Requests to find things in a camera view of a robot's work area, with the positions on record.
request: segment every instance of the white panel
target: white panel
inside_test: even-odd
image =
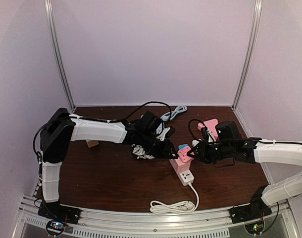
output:
[[[53,0],[76,105],[231,105],[253,0]]]
[[[239,111],[254,136],[302,140],[302,0],[264,0]],[[301,167],[268,164],[274,181]],[[291,199],[302,234],[302,196]]]
[[[34,133],[66,106],[44,1],[0,0],[0,238],[37,183]]]

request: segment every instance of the light blue cable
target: light blue cable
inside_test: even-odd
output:
[[[186,112],[187,111],[187,107],[185,105],[178,105],[174,111],[172,111],[172,116],[171,116],[171,120],[173,120],[178,114]],[[170,112],[167,112],[165,114],[163,114],[161,116],[161,119],[163,121],[168,121],[170,118]],[[159,125],[159,127],[156,129],[156,134],[159,135],[162,132],[162,124]]]

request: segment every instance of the dark wood surface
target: dark wood surface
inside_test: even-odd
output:
[[[134,108],[78,108],[75,113],[100,119],[120,119]],[[159,116],[167,112],[165,107],[147,107],[132,119],[139,118],[146,110]],[[244,135],[231,108],[189,107],[170,124],[176,128],[171,137],[176,147],[191,144],[187,123],[193,118],[217,118],[220,122],[232,120]],[[196,123],[193,129],[200,136]],[[236,162],[232,167],[215,168],[192,161],[191,171],[195,176],[193,185],[200,196],[198,209],[248,203],[256,189],[267,184],[259,164]],[[181,185],[168,160],[137,160],[131,155],[130,146],[110,142],[101,142],[93,148],[88,148],[85,141],[71,142],[61,168],[59,193],[62,204],[123,212],[147,212],[151,200],[167,204],[196,201],[192,190]]]

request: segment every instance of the electrical socket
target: electrical socket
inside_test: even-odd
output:
[[[194,181],[194,176],[190,170],[185,170],[177,174],[183,186],[187,186],[188,183],[192,183]]]

